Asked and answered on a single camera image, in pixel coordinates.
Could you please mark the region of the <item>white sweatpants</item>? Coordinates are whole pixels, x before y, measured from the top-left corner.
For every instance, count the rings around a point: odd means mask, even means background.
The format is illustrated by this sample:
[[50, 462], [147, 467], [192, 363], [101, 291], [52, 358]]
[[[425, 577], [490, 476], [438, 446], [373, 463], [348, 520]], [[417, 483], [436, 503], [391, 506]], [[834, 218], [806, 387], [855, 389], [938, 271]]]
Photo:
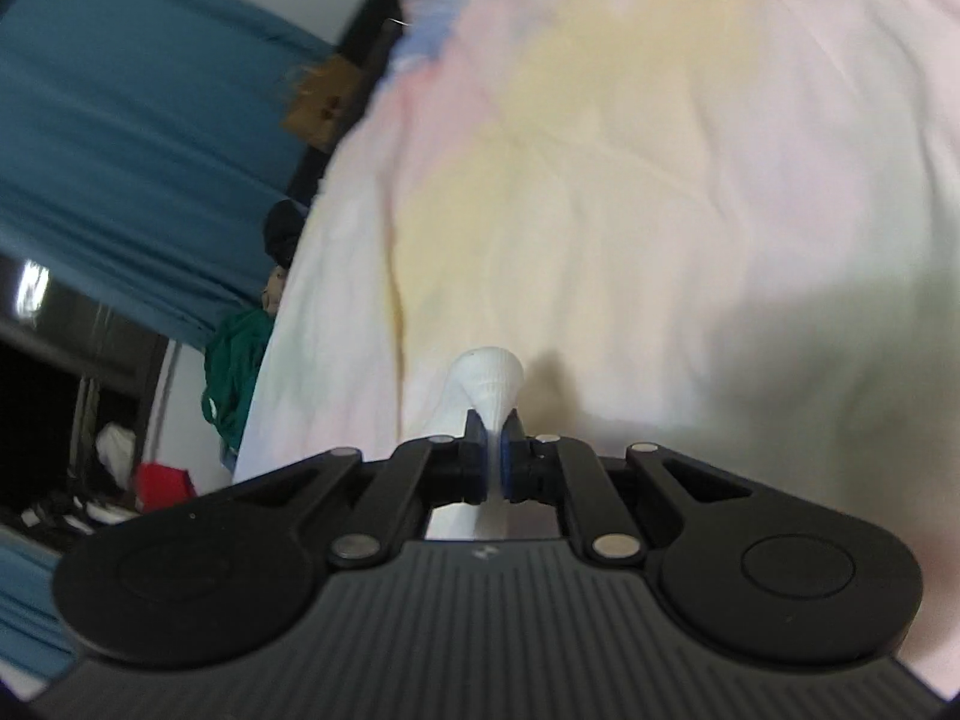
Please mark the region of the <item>white sweatpants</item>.
[[524, 367], [512, 353], [483, 346], [460, 355], [449, 369], [438, 405], [423, 427], [423, 436], [462, 436], [467, 416], [482, 421], [483, 472], [487, 497], [482, 504], [449, 504], [431, 516], [427, 538], [439, 541], [491, 541], [508, 536], [508, 503], [501, 473], [501, 434], [516, 408]]

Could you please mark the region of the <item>red garment on rack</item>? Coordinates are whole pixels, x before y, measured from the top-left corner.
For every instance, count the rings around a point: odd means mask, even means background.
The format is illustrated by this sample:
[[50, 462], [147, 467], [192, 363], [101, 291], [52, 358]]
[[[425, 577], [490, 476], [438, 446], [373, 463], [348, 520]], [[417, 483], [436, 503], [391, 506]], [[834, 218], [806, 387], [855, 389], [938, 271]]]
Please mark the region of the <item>red garment on rack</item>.
[[197, 497], [187, 470], [161, 463], [142, 463], [135, 475], [135, 494], [144, 514], [164, 511]]

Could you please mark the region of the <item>left blue curtain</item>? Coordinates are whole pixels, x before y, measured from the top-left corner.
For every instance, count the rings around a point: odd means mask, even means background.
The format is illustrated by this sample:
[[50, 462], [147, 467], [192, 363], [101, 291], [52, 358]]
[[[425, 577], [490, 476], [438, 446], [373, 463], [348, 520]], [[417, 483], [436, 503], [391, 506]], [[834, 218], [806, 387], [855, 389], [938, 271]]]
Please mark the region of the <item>left blue curtain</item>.
[[53, 603], [59, 559], [41, 546], [3, 535], [2, 658], [43, 681], [57, 678], [75, 660]]

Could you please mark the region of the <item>blue curtain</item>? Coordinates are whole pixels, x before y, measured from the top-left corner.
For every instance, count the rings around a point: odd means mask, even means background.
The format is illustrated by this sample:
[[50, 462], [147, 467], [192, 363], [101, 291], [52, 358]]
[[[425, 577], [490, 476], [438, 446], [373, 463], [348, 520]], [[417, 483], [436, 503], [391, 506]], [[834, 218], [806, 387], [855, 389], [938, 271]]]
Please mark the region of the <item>blue curtain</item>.
[[41, 546], [3, 535], [2, 658], [43, 681], [57, 678], [75, 660], [53, 603], [59, 559]]
[[2, 249], [153, 332], [254, 304], [329, 46], [242, 0], [2, 0]]

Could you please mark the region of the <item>green garment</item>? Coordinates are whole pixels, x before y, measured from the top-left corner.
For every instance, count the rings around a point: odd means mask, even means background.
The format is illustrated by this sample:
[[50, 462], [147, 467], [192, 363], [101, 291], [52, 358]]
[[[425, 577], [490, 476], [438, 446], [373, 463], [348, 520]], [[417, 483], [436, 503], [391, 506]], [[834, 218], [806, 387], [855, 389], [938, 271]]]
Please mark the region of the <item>green garment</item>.
[[223, 444], [239, 452], [260, 366], [275, 319], [263, 309], [226, 317], [203, 351], [202, 415]]

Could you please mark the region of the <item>dark window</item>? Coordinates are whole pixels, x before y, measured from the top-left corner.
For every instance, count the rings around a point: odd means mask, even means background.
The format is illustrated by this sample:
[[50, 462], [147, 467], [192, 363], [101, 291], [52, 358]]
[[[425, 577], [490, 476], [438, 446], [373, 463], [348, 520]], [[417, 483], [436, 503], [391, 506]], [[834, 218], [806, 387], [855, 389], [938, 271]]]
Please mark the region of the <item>dark window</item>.
[[132, 502], [167, 338], [2, 259], [2, 522], [63, 527]]

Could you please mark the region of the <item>pastel tie-dye bed sheet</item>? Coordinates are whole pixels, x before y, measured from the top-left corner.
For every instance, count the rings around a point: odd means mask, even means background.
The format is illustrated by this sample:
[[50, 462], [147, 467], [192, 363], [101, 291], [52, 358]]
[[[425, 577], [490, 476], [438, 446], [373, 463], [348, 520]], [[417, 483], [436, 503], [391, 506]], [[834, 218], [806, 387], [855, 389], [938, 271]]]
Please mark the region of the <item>pastel tie-dye bed sheet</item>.
[[958, 686], [958, 0], [404, 0], [236, 473], [454, 434], [667, 445], [878, 523]]

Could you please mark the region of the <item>right blue curtain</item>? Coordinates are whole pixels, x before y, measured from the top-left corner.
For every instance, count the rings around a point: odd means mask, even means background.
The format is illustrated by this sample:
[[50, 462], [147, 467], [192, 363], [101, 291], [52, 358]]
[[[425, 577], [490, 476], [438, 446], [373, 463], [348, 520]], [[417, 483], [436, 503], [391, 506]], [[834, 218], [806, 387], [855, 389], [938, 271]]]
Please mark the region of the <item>right blue curtain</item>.
[[153, 332], [254, 304], [329, 46], [242, 0], [2, 0], [2, 249]]

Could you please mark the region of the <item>brown paper bag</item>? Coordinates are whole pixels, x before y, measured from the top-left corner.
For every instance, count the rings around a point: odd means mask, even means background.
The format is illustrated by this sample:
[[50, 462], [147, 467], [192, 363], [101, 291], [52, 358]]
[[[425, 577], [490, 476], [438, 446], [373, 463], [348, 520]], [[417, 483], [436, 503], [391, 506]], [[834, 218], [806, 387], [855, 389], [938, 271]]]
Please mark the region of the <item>brown paper bag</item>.
[[361, 80], [361, 68], [338, 54], [304, 67], [296, 78], [283, 128], [317, 151], [331, 153], [338, 127]]

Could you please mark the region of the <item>black sofa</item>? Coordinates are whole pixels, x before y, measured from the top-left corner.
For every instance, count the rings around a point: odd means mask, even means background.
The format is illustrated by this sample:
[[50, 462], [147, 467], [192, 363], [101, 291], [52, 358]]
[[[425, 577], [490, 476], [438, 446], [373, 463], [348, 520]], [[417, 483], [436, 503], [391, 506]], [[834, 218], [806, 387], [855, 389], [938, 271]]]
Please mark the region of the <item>black sofa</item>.
[[309, 205], [334, 151], [363, 117], [402, 36], [398, 0], [363, 0], [334, 54], [304, 70], [283, 128], [306, 145], [286, 195]]

